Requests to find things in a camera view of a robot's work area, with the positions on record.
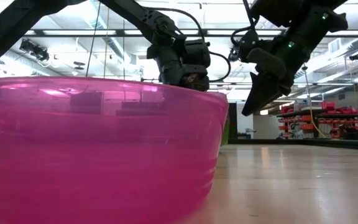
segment table surface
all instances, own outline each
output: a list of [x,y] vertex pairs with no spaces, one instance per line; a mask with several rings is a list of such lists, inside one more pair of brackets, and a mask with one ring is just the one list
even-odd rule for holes
[[176,224],[218,223],[358,223],[358,151],[225,146],[207,202]]

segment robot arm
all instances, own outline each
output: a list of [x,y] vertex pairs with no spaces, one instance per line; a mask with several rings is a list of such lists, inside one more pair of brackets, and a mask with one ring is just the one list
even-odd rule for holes
[[[0,13],[0,57],[43,16],[85,0],[15,0]],[[204,40],[186,40],[166,15],[134,0],[100,0],[108,8],[133,23],[151,42],[147,58],[153,58],[163,84],[199,91],[209,89],[207,70],[211,63]],[[258,75],[251,74],[252,89],[242,111],[250,115],[278,97],[288,95],[295,73],[307,62],[328,31],[347,29],[346,15],[333,10],[347,0],[255,0],[249,17],[265,17],[276,26],[288,27],[273,40],[259,40],[255,29],[235,43],[236,57],[256,63]]]
[[338,15],[333,11],[346,1],[254,1],[249,15],[256,19],[263,16],[277,27],[288,29],[273,40],[259,40],[256,31],[250,29],[238,44],[235,43],[239,60],[256,63],[259,73],[251,73],[252,89],[243,115],[255,113],[273,100],[291,93],[295,73],[310,59],[327,32],[347,29],[346,14]]
[[[85,0],[15,0],[0,13],[0,57],[43,16]],[[211,59],[203,40],[186,41],[166,15],[142,7],[134,0],[100,0],[108,8],[134,24],[152,43],[147,58],[156,60],[160,81],[200,91],[209,89],[206,68]]]

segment wall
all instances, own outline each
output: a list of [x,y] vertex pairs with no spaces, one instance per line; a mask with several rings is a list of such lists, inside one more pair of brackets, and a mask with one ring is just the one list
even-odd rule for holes
[[346,92],[345,98],[343,100],[339,99],[338,94],[327,97],[325,100],[335,102],[335,105],[337,108],[340,108],[343,106],[353,106],[355,108],[358,108],[358,92],[355,95],[354,91]]
[[254,128],[254,115],[244,116],[241,111],[245,105],[245,102],[237,103],[237,130],[239,133],[246,133],[246,129]]
[[254,116],[255,139],[276,139],[280,131],[278,130],[278,119],[276,116]]

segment pink bowl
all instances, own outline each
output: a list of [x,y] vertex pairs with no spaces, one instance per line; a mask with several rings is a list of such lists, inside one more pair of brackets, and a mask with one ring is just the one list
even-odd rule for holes
[[0,78],[0,224],[189,214],[211,189],[227,107],[173,86]]

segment cable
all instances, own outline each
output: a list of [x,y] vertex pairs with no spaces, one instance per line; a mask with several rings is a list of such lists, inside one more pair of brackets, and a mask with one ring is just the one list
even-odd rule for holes
[[95,23],[95,25],[94,25],[94,32],[93,32],[93,38],[92,38],[91,51],[89,52],[89,60],[88,60],[88,65],[86,66],[86,74],[85,74],[85,77],[88,77],[88,72],[89,72],[89,70],[90,70],[90,63],[91,63],[91,58],[92,58],[94,37],[95,37],[95,35],[96,35],[96,30],[98,29],[98,23],[99,23],[100,6],[101,6],[101,2],[99,2],[98,15],[96,16],[96,23]]
[[43,66],[44,68],[47,68],[52,64],[52,62],[50,62],[48,65],[43,65],[39,60],[37,60],[37,62],[39,65]]
[[[106,40],[109,38],[109,19],[110,19],[110,10],[107,11],[107,28],[106,28]],[[106,41],[106,48],[104,50],[104,72],[103,78],[106,78],[106,67],[107,67],[107,43]]]
[[244,3],[244,5],[246,7],[248,20],[249,20],[249,23],[250,23],[250,28],[253,31],[255,31],[255,25],[256,25],[257,22],[254,22],[254,19],[251,16],[251,9],[249,8],[248,0],[242,0],[242,2]]
[[311,97],[310,97],[310,89],[309,89],[309,81],[308,81],[308,72],[305,71],[305,78],[306,78],[306,89],[308,90],[307,94],[308,94],[308,99],[309,99],[309,106],[310,106],[310,116],[311,116],[311,123],[313,124],[314,128],[320,133],[320,135],[327,139],[327,137],[325,136],[325,134],[323,134],[323,132],[320,131],[319,128],[317,128],[316,123],[314,123],[314,118],[313,118],[313,105],[311,104]]
[[221,54],[218,54],[218,53],[215,53],[215,52],[212,52],[210,51],[209,52],[211,55],[215,55],[215,56],[218,56],[218,57],[221,57],[223,58],[226,62],[227,62],[227,65],[229,67],[229,70],[227,71],[227,73],[225,74],[225,76],[223,76],[222,78],[220,79],[217,79],[217,80],[210,80],[209,82],[211,83],[214,83],[214,82],[222,82],[225,78],[227,78],[229,75],[230,75],[230,72],[231,72],[231,64],[230,64],[230,61],[229,59],[227,59],[225,56],[221,55]]
[[[200,32],[200,36],[202,38],[203,41],[205,41],[205,36],[203,34],[203,29],[201,28],[201,25],[199,24],[199,22],[197,21],[197,19],[192,16],[190,13],[188,12],[185,12],[185,11],[182,11],[180,9],[168,9],[168,8],[162,8],[162,7],[146,7],[146,9],[151,9],[151,10],[159,10],[159,11],[170,11],[170,12],[177,12],[177,13],[182,13],[188,17],[190,17],[194,23],[196,24],[199,32]],[[218,57],[221,57],[223,58],[226,62],[227,62],[227,65],[229,67],[229,70],[227,71],[227,73],[225,74],[225,76],[223,76],[222,78],[218,79],[218,80],[212,80],[212,81],[209,81],[209,82],[221,82],[223,81],[225,78],[227,78],[229,75],[230,75],[230,72],[231,72],[231,64],[230,64],[230,61],[229,59],[227,59],[225,56],[219,54],[219,53],[215,53],[215,52],[212,52],[210,51],[209,52],[211,55],[215,55],[215,56],[218,56]]]
[[257,17],[254,21],[254,19],[252,18],[251,16],[251,9],[249,8],[249,4],[248,4],[248,0],[242,0],[242,2],[244,3],[245,7],[246,7],[246,11],[247,11],[247,16],[248,16],[248,20],[249,20],[249,23],[250,23],[250,26],[249,27],[244,27],[244,28],[240,28],[238,30],[235,30],[231,36],[230,36],[230,41],[231,43],[234,45],[234,46],[238,46],[238,43],[236,40],[234,40],[234,36],[240,32],[244,32],[244,31],[248,31],[248,30],[253,30],[253,31],[256,31],[256,24],[258,24],[259,22],[259,18],[260,17]]
[[163,7],[146,7],[146,9],[151,9],[151,10],[158,10],[158,11],[169,11],[169,12],[177,12],[177,13],[182,13],[188,17],[190,17],[190,19],[192,19],[194,21],[194,23],[196,24],[199,32],[200,32],[200,36],[203,40],[205,40],[205,36],[203,34],[203,28],[201,28],[200,23],[197,21],[197,19],[191,15],[190,13],[180,10],[180,9],[169,9],[169,8],[163,8]]
[[15,61],[19,60],[20,58],[22,58],[25,54],[27,54],[27,52],[21,53],[20,56],[18,56],[17,59],[15,59]]

